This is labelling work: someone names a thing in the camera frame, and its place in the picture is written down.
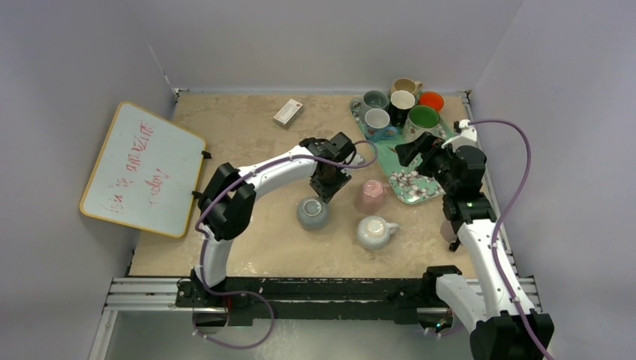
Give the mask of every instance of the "white cup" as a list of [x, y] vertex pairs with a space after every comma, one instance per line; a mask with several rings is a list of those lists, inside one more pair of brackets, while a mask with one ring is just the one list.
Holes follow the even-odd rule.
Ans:
[[358, 242], [367, 250], [378, 250], [389, 242], [400, 225], [389, 223], [380, 216], [367, 216], [358, 223]]

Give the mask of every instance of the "red handwriting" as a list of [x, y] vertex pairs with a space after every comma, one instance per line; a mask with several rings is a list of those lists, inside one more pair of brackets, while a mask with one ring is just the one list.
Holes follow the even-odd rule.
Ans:
[[145, 183], [148, 184], [148, 186], [150, 186], [150, 199], [148, 199], [148, 201], [150, 202], [150, 207], [153, 207], [155, 205], [158, 205], [159, 202], [155, 202], [152, 201], [155, 197], [159, 196], [159, 193], [161, 192], [161, 185], [164, 184], [164, 180], [162, 179], [170, 179], [170, 176], [168, 174], [166, 174], [165, 172], [161, 171], [160, 169], [156, 169], [157, 170], [157, 175], [153, 175], [152, 176], [152, 180], [145, 180]]
[[122, 188], [127, 188], [127, 187], [131, 186], [132, 183], [133, 183], [132, 181], [129, 181], [126, 178], [118, 178], [117, 182], [114, 185], [110, 185], [108, 188], [109, 189], [114, 189], [115, 186], [122, 187]]
[[108, 205], [102, 205], [101, 207], [107, 210], [108, 212], [115, 212], [117, 214], [123, 214], [124, 205], [122, 204], [124, 201], [124, 196], [115, 194], [112, 198], [108, 199]]
[[[126, 170], [132, 173], [137, 173], [142, 164], [142, 153], [147, 149], [148, 144], [152, 138], [152, 134], [155, 129], [150, 127], [144, 121], [139, 124], [139, 132], [133, 135], [133, 145], [130, 147], [128, 156], [126, 159]], [[164, 184], [164, 179], [170, 179], [170, 177], [157, 169], [157, 174], [152, 177], [151, 181], [145, 181], [146, 184], [151, 186], [151, 199], [150, 206], [157, 205], [158, 202], [153, 201], [152, 197], [156, 197], [161, 192], [161, 185]], [[130, 178], [118, 178], [115, 184], [110, 185], [109, 189], [113, 190], [113, 194], [108, 198], [106, 204], [102, 204], [101, 207], [108, 212], [114, 212], [116, 214], [124, 213], [124, 194], [121, 192], [122, 188], [128, 188], [133, 184]]]
[[133, 146], [130, 148], [130, 152], [128, 153], [128, 160], [126, 163], [126, 170], [136, 173], [139, 166], [141, 166], [141, 157], [140, 155], [146, 150], [148, 146], [148, 141], [150, 141], [150, 137], [152, 133], [155, 131], [152, 127], [144, 124], [143, 121], [139, 125], [139, 133], [136, 134], [133, 138]]

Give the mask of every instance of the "small white box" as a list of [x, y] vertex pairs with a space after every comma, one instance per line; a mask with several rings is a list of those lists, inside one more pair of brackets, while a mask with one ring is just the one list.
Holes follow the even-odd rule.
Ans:
[[289, 99], [285, 106], [274, 115], [274, 122], [282, 128], [287, 129], [292, 121], [302, 113], [303, 109], [301, 103], [294, 99]]

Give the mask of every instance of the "mug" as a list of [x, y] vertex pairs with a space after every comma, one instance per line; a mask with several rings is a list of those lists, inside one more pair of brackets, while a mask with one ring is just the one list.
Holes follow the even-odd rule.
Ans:
[[383, 184], [377, 180], [369, 180], [362, 184], [362, 189], [358, 192], [358, 196], [355, 198], [355, 208], [359, 212], [365, 215], [373, 215], [384, 201], [384, 194], [386, 188], [390, 187], [389, 184]]
[[382, 109], [371, 109], [364, 115], [364, 137], [367, 140], [378, 142], [390, 139], [398, 135], [398, 129], [389, 125], [391, 118]]
[[407, 120], [409, 110], [416, 105], [416, 97], [408, 91], [397, 90], [391, 95], [388, 103], [388, 115], [391, 117], [391, 125], [402, 126]]
[[367, 216], [358, 223], [358, 242], [367, 250], [378, 250], [389, 242], [400, 225], [389, 223], [380, 216]]
[[403, 77], [393, 82], [393, 85], [391, 85], [391, 92], [389, 92], [389, 94], [393, 95], [394, 92], [404, 90], [405, 92], [410, 92], [411, 95], [416, 96], [421, 89], [422, 82]]
[[440, 123], [440, 114], [430, 106], [418, 105], [409, 111], [402, 137], [410, 143]]
[[315, 196], [300, 200], [296, 208], [296, 219], [300, 226], [307, 231], [322, 229], [327, 224], [329, 208], [327, 203]]
[[444, 98], [436, 92], [424, 91], [419, 95], [418, 104], [432, 107], [439, 113], [444, 107]]
[[360, 120], [365, 119], [367, 111], [371, 109], [386, 109], [389, 105], [389, 97], [385, 93], [377, 90], [371, 90], [364, 94], [362, 99], [354, 97], [349, 102], [349, 110], [351, 113], [358, 113]]

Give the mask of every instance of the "green tray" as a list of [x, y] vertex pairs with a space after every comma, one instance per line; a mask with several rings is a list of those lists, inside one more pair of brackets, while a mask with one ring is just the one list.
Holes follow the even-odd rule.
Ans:
[[[363, 131], [358, 114], [352, 112], [351, 116], [355, 120], [355, 123], [358, 124], [360, 131]], [[412, 205], [443, 195], [444, 190], [442, 190], [442, 187], [437, 181], [417, 173], [416, 167], [422, 162], [419, 156], [407, 167], [401, 166], [400, 163], [398, 163], [395, 146], [406, 142], [402, 137], [402, 129], [400, 128], [398, 130], [400, 133], [396, 137], [376, 142], [378, 148], [377, 161], [386, 175], [388, 183], [397, 195], [397, 198], [405, 204]], [[439, 120], [439, 124], [435, 129], [430, 132], [443, 139], [447, 139], [448, 135], [452, 135], [450, 127], [442, 119]]]

